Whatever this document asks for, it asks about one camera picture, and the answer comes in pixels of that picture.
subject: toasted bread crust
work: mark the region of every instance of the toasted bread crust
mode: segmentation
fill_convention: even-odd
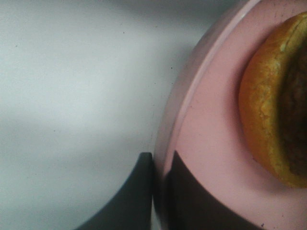
[[[306,39],[307,12],[278,26],[249,62],[239,91],[241,121],[254,159],[290,187],[307,187],[307,179],[290,172],[279,131],[278,99]]]

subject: dark filling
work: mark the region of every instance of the dark filling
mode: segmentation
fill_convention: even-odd
[[[307,46],[291,65],[280,98],[281,134],[290,170],[307,177]]]

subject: pink dish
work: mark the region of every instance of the pink dish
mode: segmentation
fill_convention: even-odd
[[[291,189],[256,163],[240,123],[242,72],[274,27],[307,11],[306,0],[249,0],[199,41],[172,90],[154,161],[163,189],[173,153],[217,200],[267,230],[307,229],[307,189]],[[161,213],[162,226],[164,214]]]

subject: white countertop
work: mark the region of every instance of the white countertop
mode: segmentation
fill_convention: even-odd
[[[97,212],[153,152],[177,75],[235,2],[2,0],[0,228]]]

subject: bun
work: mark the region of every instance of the bun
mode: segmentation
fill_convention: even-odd
[[[278,26],[252,57],[239,90],[241,122],[254,159],[290,187],[307,187],[307,175],[290,170],[281,135],[279,99],[289,68],[307,45],[306,39],[307,12]]]

